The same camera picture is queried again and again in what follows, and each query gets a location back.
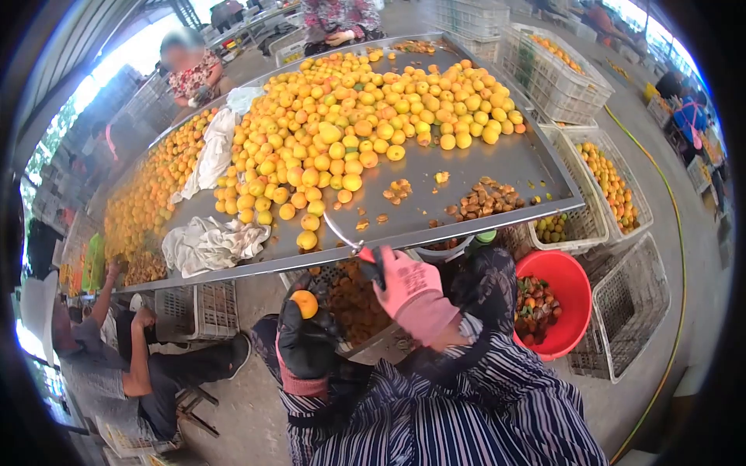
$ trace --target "black glove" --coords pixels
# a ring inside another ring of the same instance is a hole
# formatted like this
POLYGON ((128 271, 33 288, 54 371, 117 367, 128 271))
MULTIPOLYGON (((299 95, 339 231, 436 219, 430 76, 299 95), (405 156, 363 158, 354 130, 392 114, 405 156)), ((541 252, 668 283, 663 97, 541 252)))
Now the black glove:
POLYGON ((334 364, 334 351, 340 340, 339 327, 326 307, 327 287, 320 283, 310 288, 311 275, 306 273, 285 296, 278 319, 278 351, 285 367, 303 380, 321 379, 334 364), (303 319, 298 304, 290 295, 307 289, 316 296, 319 310, 312 318, 303 319))
POLYGON ((197 102, 202 102, 207 97, 207 91, 209 91, 210 88, 207 85, 202 85, 194 92, 194 100, 197 102))

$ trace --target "stool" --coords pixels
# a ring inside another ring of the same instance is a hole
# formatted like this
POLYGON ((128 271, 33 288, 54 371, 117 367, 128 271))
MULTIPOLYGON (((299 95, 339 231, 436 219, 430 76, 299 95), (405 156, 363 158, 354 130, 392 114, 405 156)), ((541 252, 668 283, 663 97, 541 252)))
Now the stool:
POLYGON ((220 404, 217 398, 207 393, 202 388, 195 387, 183 390, 176 397, 176 417, 179 419, 184 419, 185 421, 189 421, 211 436, 218 438, 220 436, 220 432, 215 430, 214 427, 204 422, 199 416, 195 415, 192 412, 194 408, 196 408, 197 405, 202 402, 202 400, 209 401, 213 404, 213 406, 218 406, 220 404), (187 399, 191 396, 194 396, 194 398, 192 398, 191 401, 187 402, 187 399))

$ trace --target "red bucket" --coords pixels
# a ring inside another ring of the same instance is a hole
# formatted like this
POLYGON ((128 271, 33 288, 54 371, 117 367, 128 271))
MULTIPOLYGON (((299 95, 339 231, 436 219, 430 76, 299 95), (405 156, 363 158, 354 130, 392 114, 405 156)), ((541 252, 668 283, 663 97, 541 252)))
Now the red bucket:
MULTIPOLYGON (((541 344, 528 349, 542 361, 551 361, 570 352, 580 341, 591 320, 591 284, 583 267, 570 254, 562 251, 534 251, 515 265, 518 279, 533 275, 549 283, 559 300, 562 315, 547 330, 541 344)), ((526 347, 513 331, 513 341, 526 347)))

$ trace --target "yellow hose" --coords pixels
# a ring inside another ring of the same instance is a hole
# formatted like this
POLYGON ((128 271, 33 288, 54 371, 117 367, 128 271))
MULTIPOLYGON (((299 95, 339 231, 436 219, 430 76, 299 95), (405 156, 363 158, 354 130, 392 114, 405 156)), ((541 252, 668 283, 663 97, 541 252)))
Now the yellow hose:
POLYGON ((619 120, 614 116, 613 113, 611 113, 611 110, 609 110, 609 107, 607 105, 604 105, 604 108, 606 109, 606 112, 611 116, 617 125, 632 139, 635 144, 637 144, 637 147, 640 148, 640 150, 648 156, 648 159, 653 163, 653 166, 658 171, 658 174, 663 179, 663 183, 665 183, 665 187, 668 190, 668 195, 671 197, 671 203, 674 205, 674 213, 676 214, 676 223, 679 227, 679 246, 681 247, 681 282, 682 282, 682 297, 681 297, 681 316, 679 317, 679 329, 676 332, 676 339, 674 340, 674 347, 671 350, 671 357, 668 358, 668 364, 665 366, 665 372, 663 373, 663 377, 661 378, 660 382, 658 383, 658 388, 656 388, 655 394, 653 394, 653 398, 651 398, 651 401, 648 403, 648 407, 645 408, 645 412, 642 413, 642 416, 640 417, 639 421, 637 421, 637 424, 635 424, 634 429, 632 429, 632 432, 627 436, 627 438, 624 439, 624 443, 621 444, 621 447, 619 447, 619 450, 617 450, 616 453, 614 453, 614 456, 611 458, 610 464, 614 464, 616 460, 619 458, 621 453, 624 451, 625 448, 627 448, 627 445, 632 440, 632 437, 635 436, 635 433, 637 432, 637 429, 642 425, 643 421, 645 421, 645 417, 650 412, 651 408, 653 407, 653 403, 655 403, 655 400, 658 398, 658 395, 660 394, 660 391, 663 389, 663 385, 665 384, 665 380, 668 378, 668 374, 671 372, 671 366, 674 365, 674 357, 676 357, 676 351, 679 347, 679 341, 681 340, 681 332, 684 328, 684 314, 686 312, 686 260, 684 257, 684 236, 681 232, 681 217, 679 216, 679 207, 676 205, 676 199, 674 198, 674 193, 671 191, 671 187, 668 185, 668 180, 665 179, 665 175, 661 171, 658 164, 653 159, 653 156, 648 153, 648 151, 645 150, 644 147, 642 147, 642 144, 640 144, 637 139, 635 139, 635 136, 633 136, 622 123, 620 123, 619 120))

